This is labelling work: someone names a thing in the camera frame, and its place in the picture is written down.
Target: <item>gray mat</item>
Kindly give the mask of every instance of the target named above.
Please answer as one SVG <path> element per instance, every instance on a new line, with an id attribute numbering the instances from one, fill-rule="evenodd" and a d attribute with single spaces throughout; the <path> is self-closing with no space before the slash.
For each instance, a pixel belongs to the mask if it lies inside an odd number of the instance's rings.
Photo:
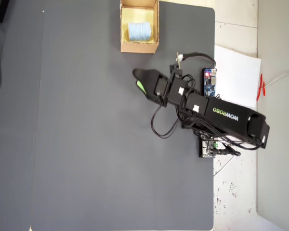
<path id="1" fill-rule="evenodd" d="M 10 1 L 0 24 L 0 231 L 28 231 L 44 1 Z"/>
<path id="2" fill-rule="evenodd" d="M 169 75 L 175 54 L 214 55 L 214 11 L 160 3 L 156 54 L 120 53 L 119 1 L 46 2 L 32 229 L 209 230 L 213 160 L 177 128 L 153 134 L 158 107 L 137 89 L 133 68 Z M 186 61 L 200 83 L 209 63 Z M 156 129 L 176 119 L 169 105 Z"/>

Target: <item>wowrobo logo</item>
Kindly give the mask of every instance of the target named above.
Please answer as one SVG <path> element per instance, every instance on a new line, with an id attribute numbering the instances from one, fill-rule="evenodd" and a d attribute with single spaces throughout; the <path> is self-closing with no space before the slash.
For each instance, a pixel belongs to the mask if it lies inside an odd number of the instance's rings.
<path id="1" fill-rule="evenodd" d="M 231 118 L 231 119 L 234 119 L 236 121 L 239 121 L 239 117 L 238 116 L 236 116 L 234 114 L 230 114 L 228 112 L 224 112 L 224 111 L 222 111 L 220 109 L 217 109 L 216 107 L 213 108 L 213 112 L 216 112 L 216 113 L 221 114 L 223 116 L 226 116 L 228 118 Z"/>

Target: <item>white paper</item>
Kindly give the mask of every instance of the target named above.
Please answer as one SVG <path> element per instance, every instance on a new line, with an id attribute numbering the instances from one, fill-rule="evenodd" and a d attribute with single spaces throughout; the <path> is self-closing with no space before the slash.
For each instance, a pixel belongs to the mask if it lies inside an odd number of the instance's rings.
<path id="1" fill-rule="evenodd" d="M 245 107 L 256 107 L 261 59 L 215 46 L 216 95 Z"/>

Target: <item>thread spool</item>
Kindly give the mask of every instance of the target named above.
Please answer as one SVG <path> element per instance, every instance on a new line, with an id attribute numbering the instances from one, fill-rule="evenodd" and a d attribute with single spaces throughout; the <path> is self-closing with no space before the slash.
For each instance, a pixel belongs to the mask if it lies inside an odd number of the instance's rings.
<path id="1" fill-rule="evenodd" d="M 129 23 L 130 41 L 149 41 L 151 34 L 152 29 L 150 23 Z"/>

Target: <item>open cardboard box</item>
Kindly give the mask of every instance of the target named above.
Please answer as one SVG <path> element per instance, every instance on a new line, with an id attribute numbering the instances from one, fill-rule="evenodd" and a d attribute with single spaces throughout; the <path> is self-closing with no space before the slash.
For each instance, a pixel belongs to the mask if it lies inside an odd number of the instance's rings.
<path id="1" fill-rule="evenodd" d="M 159 43 L 159 0 L 120 0 L 121 52 L 155 53 Z M 128 23 L 150 22 L 147 42 L 129 41 Z"/>

